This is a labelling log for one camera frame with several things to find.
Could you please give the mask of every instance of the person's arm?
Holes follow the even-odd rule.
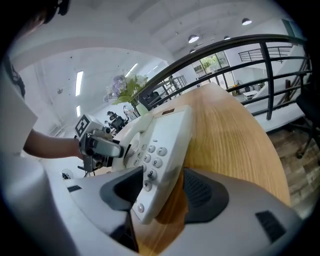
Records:
[[[79,151],[79,141],[76,138],[57,138],[46,136],[32,129],[25,144],[24,151],[38,158],[68,158],[83,159]]]

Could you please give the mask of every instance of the office desk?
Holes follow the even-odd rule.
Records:
[[[240,102],[215,83],[209,83],[151,112],[158,113],[182,105],[190,105],[194,114],[193,135],[185,156],[185,167],[253,182],[290,205],[286,176],[277,152],[262,127]],[[134,121],[124,127],[115,139],[121,140]],[[188,207],[182,185],[183,172],[151,224],[140,224],[131,211],[140,254],[159,254],[183,230]]]

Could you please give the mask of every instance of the wooden desk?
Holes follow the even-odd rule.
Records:
[[[151,112],[158,113],[181,105],[190,105],[194,113],[194,132],[185,156],[185,167],[253,182],[290,205],[286,176],[277,152],[262,127],[240,102],[215,83],[209,83]],[[115,139],[121,140],[134,121],[124,127]],[[188,206],[182,184],[183,172],[151,224],[140,224],[131,212],[140,254],[159,254],[183,230]]]

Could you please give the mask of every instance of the white telephone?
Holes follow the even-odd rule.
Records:
[[[143,188],[132,207],[141,223],[150,223],[171,194],[187,153],[192,127],[192,108],[184,105],[142,116],[119,142],[124,152],[130,144],[135,144],[137,150],[114,158],[112,171],[143,167]]]

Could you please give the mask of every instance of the wooden floor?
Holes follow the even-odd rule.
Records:
[[[296,152],[307,142],[302,131],[278,130],[268,134],[281,160],[290,192],[291,206],[302,217],[312,212],[320,191],[320,150],[312,140],[302,159]]]

